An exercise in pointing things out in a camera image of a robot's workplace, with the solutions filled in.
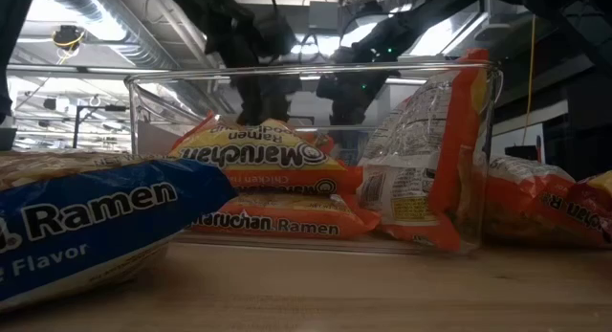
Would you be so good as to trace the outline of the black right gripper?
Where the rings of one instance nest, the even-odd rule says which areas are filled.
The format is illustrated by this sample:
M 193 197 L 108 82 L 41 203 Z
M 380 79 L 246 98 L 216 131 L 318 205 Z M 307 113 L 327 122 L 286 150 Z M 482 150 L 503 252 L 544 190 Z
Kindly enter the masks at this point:
M 336 64 L 396 62 L 415 41 L 414 28 L 407 17 L 390 17 L 379 22 L 372 31 L 349 47 L 334 53 Z M 380 93 L 389 77 L 399 77 L 397 70 L 372 70 L 324 75 L 317 86 L 319 98 L 332 101 L 330 124 L 357 125 L 365 120 L 365 112 Z

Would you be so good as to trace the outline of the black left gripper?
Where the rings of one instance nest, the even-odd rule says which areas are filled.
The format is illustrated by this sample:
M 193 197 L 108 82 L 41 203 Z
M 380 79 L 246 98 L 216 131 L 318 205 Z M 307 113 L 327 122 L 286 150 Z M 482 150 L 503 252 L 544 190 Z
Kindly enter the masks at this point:
M 291 52 L 296 44 L 295 33 L 286 17 L 280 13 L 271 13 L 262 18 L 255 18 L 249 24 L 239 24 L 237 31 L 245 37 L 249 54 L 254 63 L 240 64 L 240 67 L 280 66 L 280 59 Z M 297 75 L 280 76 L 239 76 L 232 80 L 243 96 L 243 88 L 257 88 L 262 97 L 251 98 L 242 103 L 242 111 L 237 117 L 241 125 L 259 125 L 267 119 L 286 122 L 289 119 L 290 96 L 301 89 L 302 84 Z

